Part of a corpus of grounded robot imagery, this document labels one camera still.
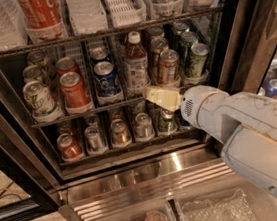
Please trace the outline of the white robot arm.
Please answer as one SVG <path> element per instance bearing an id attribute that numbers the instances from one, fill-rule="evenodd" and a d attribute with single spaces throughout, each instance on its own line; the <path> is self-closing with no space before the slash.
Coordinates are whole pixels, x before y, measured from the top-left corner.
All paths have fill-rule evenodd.
<path id="1" fill-rule="evenodd" d="M 142 94 L 164 109 L 181 111 L 186 122 L 222 144 L 220 155 L 230 169 L 277 198 L 277 100 L 206 85 L 184 93 L 153 85 Z"/>

